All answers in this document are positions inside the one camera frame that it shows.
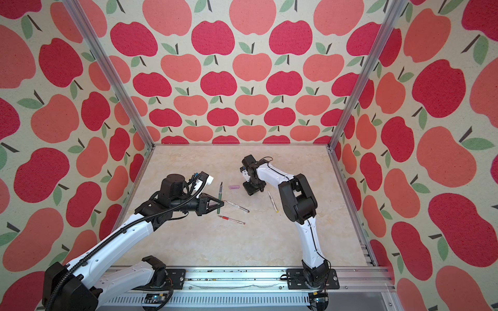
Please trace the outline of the green pen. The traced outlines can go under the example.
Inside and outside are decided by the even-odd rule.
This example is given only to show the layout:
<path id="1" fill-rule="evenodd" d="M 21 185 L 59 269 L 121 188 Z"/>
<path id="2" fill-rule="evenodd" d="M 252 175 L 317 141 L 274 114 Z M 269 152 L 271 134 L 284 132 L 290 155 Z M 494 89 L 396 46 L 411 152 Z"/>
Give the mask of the green pen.
<path id="1" fill-rule="evenodd" d="M 221 182 L 220 186 L 219 186 L 218 200 L 220 200 L 220 201 L 223 200 L 223 182 Z M 220 207 L 217 209 L 217 214 L 220 215 Z"/>

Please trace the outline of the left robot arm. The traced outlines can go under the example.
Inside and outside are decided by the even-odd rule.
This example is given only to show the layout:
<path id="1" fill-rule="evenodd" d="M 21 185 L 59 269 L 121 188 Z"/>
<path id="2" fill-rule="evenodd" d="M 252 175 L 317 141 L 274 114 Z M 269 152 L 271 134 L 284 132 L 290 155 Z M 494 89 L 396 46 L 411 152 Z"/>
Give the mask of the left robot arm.
<path id="1" fill-rule="evenodd" d="M 160 190 L 108 237 L 67 264 L 55 263 L 45 271 L 41 300 L 45 310 L 98 310 L 134 288 L 165 286 L 165 264 L 153 256 L 120 272 L 106 272 L 138 242 L 171 221 L 174 212 L 202 216 L 222 207 L 222 201 L 204 193 L 212 182 L 205 172 L 189 181 L 180 174 L 168 175 Z"/>

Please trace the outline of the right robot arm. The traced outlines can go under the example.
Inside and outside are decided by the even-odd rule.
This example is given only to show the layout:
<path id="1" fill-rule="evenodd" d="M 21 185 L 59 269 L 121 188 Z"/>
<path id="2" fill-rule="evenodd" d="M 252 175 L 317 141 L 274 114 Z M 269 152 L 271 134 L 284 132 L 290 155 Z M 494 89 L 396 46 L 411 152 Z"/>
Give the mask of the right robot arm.
<path id="1" fill-rule="evenodd" d="M 322 253 L 316 230 L 318 202 L 303 174 L 291 175 L 274 167 L 268 159 L 256 160 L 247 155 L 242 160 L 243 186 L 248 195 L 275 187 L 286 217 L 296 225 L 302 246 L 303 276 L 311 289 L 326 287 L 330 274 L 329 260 Z"/>

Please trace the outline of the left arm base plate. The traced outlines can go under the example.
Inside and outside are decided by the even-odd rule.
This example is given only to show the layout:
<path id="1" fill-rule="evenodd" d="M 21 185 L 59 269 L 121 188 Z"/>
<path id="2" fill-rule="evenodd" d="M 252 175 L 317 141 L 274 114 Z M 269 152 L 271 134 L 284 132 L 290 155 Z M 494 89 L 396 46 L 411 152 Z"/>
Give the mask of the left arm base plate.
<path id="1" fill-rule="evenodd" d="M 185 281 L 185 269 L 165 269 L 159 268 L 154 271 L 153 277 L 149 283 L 138 286 L 135 290 L 142 291 L 167 291 L 181 290 Z"/>

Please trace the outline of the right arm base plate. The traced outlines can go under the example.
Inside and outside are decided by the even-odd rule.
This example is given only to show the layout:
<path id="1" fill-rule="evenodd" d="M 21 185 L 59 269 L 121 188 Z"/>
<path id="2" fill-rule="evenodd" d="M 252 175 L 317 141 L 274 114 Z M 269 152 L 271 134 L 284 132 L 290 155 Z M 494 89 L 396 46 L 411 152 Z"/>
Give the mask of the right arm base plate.
<path id="1" fill-rule="evenodd" d="M 285 275 L 281 276 L 282 281 L 287 282 L 289 290 L 338 290 L 339 284 L 335 269 L 321 272 L 308 272 L 302 268 L 287 269 Z"/>

